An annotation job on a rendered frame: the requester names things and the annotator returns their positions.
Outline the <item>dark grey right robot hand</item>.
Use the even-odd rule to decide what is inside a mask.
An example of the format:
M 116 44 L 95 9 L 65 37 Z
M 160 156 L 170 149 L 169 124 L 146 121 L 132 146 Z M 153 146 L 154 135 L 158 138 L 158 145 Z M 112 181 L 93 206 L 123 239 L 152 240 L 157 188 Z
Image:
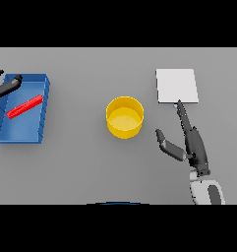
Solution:
M 179 161 L 188 160 L 190 167 L 193 167 L 199 176 L 210 175 L 208 167 L 207 152 L 199 130 L 192 126 L 181 100 L 176 103 L 177 114 L 184 133 L 186 150 L 168 141 L 160 129 L 156 129 L 156 139 L 160 149 L 172 158 Z

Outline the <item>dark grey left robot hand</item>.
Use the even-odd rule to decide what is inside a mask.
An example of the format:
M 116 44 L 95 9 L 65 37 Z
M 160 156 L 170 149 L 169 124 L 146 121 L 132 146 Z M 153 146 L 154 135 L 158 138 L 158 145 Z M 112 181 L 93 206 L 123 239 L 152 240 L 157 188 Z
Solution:
M 3 70 L 0 70 L 0 76 L 4 73 Z M 17 75 L 13 80 L 3 85 L 0 85 L 0 98 L 8 95 L 11 92 L 16 91 L 22 84 L 23 77 L 21 75 Z

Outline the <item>pale square metallic scale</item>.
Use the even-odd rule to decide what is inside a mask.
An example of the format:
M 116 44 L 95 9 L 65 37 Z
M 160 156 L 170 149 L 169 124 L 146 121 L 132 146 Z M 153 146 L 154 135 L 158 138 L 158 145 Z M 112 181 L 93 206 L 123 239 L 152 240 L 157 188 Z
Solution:
M 156 69 L 159 103 L 198 103 L 199 96 L 193 69 Z

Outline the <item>yellow bowl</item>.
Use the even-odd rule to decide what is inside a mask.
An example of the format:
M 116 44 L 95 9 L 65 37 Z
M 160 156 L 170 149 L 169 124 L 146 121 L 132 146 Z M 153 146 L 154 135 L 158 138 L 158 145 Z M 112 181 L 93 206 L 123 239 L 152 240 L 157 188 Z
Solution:
M 139 134 L 143 122 L 144 108 L 131 96 L 115 97 L 106 107 L 106 127 L 116 138 L 134 138 Z

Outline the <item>blue plastic tray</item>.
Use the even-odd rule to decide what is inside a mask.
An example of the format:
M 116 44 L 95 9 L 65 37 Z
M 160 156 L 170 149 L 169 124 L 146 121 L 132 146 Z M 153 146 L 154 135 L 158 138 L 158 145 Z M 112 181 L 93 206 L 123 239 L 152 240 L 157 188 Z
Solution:
M 0 98 L 0 144 L 40 144 L 50 82 L 46 74 L 22 74 L 22 84 Z

